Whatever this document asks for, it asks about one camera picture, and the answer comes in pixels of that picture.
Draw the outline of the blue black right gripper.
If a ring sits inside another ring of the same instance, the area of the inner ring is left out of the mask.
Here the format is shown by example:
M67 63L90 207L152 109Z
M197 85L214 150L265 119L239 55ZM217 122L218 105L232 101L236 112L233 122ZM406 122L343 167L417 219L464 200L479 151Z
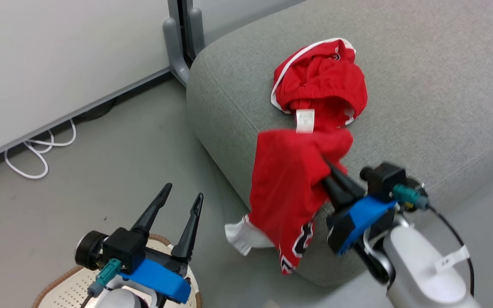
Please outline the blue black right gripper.
M366 196L363 187L325 159L330 174L321 183L336 211L327 217L327 244L335 255L345 254L368 231L368 239L389 230L395 216L396 200L380 201ZM354 204L355 198L363 198Z

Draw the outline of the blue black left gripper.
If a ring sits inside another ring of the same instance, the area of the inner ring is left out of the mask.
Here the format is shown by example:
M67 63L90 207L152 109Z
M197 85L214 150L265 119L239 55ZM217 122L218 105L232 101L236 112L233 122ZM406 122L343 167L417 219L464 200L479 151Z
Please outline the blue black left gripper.
M149 236L154 220L159 210L166 204L171 190L172 183L167 183L135 222L131 232ZM203 201L204 195L200 192L190 209L190 217L182 236L178 244L172 248L171 254L145 248L145 259L131 273L122 270L123 279L129 279L152 289L172 302L186 304L190 297L191 286L184 278L183 272L193 256Z

